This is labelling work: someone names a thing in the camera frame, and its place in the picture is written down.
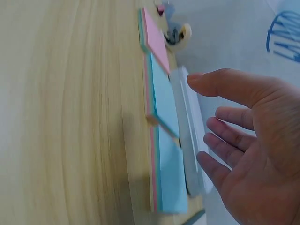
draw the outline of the finger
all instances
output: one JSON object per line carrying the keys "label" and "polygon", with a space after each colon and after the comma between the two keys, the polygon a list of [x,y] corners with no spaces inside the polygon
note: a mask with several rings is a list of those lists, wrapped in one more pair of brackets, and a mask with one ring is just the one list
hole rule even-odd
{"label": "finger", "polygon": [[200,151],[197,154],[197,160],[211,179],[212,183],[215,185],[218,192],[221,192],[222,185],[230,173],[230,170],[204,151]]}
{"label": "finger", "polygon": [[212,133],[206,134],[203,140],[231,168],[234,168],[244,155],[241,150],[222,141]]}
{"label": "finger", "polygon": [[216,110],[218,119],[239,125],[248,130],[254,130],[252,111],[248,108],[219,107]]}
{"label": "finger", "polygon": [[207,74],[187,77],[189,86],[201,95],[221,96],[252,108],[277,90],[275,78],[250,75],[233,69],[220,69]]}
{"label": "finger", "polygon": [[256,141],[256,137],[239,131],[216,117],[207,120],[206,125],[217,136],[222,138],[228,144],[237,147],[241,151],[246,151],[250,145]]}

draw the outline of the fingernail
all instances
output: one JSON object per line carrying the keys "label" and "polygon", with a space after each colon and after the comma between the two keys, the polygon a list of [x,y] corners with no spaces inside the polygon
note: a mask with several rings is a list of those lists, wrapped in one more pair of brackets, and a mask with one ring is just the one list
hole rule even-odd
{"label": "fingernail", "polygon": [[201,162],[205,161],[205,159],[207,158],[207,153],[205,151],[200,151],[197,153],[196,158],[198,163],[201,164]]}
{"label": "fingernail", "polygon": [[187,82],[194,82],[198,80],[203,74],[191,74],[187,76]]}

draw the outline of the sticky note pad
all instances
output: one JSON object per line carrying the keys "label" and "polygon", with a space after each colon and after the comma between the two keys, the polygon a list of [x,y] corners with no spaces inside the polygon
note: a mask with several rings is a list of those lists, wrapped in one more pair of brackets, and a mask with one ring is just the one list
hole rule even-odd
{"label": "sticky note pad", "polygon": [[160,127],[150,128],[151,209],[155,212],[186,213],[186,190],[182,150]]}
{"label": "sticky note pad", "polygon": [[169,74],[170,66],[163,33],[158,29],[146,8],[138,11],[140,45],[145,53],[152,53],[163,70]]}
{"label": "sticky note pad", "polygon": [[160,124],[173,137],[179,137],[174,93],[167,74],[153,54],[144,55],[144,96],[146,117]]}

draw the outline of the wood grain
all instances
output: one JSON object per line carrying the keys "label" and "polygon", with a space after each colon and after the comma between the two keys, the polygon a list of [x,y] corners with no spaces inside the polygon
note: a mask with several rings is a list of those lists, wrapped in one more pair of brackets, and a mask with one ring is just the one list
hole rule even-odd
{"label": "wood grain", "polygon": [[152,0],[0,1],[1,225],[175,225],[202,209],[149,212],[142,6],[166,29]]}

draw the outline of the light blue sticky note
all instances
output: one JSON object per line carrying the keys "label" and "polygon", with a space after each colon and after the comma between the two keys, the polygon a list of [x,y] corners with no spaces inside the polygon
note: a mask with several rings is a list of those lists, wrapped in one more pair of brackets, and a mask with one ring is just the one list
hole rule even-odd
{"label": "light blue sticky note", "polygon": [[161,207],[166,213],[188,212],[183,154],[174,140],[158,127]]}
{"label": "light blue sticky note", "polygon": [[150,57],[155,95],[155,117],[173,136],[179,137],[178,118],[172,85],[154,55],[151,54]]}
{"label": "light blue sticky note", "polygon": [[139,25],[139,34],[140,34],[140,44],[144,45],[144,28],[143,28],[143,19],[142,19],[142,11],[139,9],[137,12],[138,15],[138,25]]}

